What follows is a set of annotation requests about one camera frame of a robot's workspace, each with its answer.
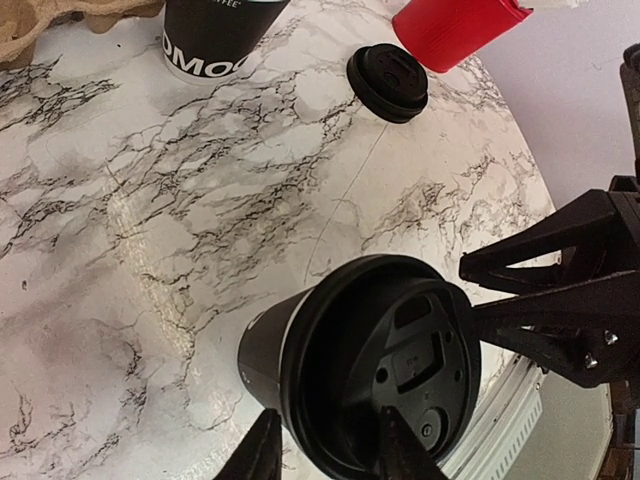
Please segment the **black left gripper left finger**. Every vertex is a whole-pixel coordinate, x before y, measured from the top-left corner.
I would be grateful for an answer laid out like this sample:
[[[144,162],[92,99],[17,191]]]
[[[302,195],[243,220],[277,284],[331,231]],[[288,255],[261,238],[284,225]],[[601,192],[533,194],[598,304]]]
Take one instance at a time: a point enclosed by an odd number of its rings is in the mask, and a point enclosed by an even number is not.
[[[264,409],[214,480],[280,480],[282,478],[281,416]]]

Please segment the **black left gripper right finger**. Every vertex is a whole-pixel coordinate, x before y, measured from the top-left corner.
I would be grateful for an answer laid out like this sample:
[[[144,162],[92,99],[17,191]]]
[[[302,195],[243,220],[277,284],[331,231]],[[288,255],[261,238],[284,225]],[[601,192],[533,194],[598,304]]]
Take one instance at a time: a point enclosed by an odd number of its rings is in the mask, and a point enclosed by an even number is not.
[[[380,412],[378,453],[380,479],[448,479],[393,406],[383,406]]]

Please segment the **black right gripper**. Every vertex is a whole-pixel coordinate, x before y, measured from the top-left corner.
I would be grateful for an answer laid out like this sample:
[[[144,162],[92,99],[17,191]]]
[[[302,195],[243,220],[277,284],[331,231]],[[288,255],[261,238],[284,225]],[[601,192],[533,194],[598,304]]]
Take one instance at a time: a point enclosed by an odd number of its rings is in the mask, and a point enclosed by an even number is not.
[[[639,269],[639,45],[623,52],[620,79],[634,150],[633,176],[615,176],[625,265]],[[473,308],[481,340],[521,354],[583,387],[626,381],[639,408],[639,312],[630,321],[630,281],[591,273],[615,219],[609,194],[589,190],[526,230],[462,256],[461,279],[516,296]]]

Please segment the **single black paper cup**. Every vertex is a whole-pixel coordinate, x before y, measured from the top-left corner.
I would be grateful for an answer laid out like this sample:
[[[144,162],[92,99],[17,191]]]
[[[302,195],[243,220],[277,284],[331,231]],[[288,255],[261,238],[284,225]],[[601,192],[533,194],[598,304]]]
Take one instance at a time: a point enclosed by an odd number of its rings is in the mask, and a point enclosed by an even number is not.
[[[244,387],[262,407],[279,414],[281,363],[287,336],[298,311],[314,290],[308,288],[258,314],[239,343],[237,365]]]

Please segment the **black plastic cup lid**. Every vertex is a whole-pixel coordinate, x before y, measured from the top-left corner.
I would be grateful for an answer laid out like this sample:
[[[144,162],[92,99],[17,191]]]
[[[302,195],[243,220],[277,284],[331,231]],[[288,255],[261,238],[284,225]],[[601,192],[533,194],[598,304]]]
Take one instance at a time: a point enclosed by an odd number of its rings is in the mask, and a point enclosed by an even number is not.
[[[446,457],[479,395],[481,354],[465,293],[424,261],[352,260],[297,297],[280,372],[285,423],[333,479],[371,479],[382,411]]]

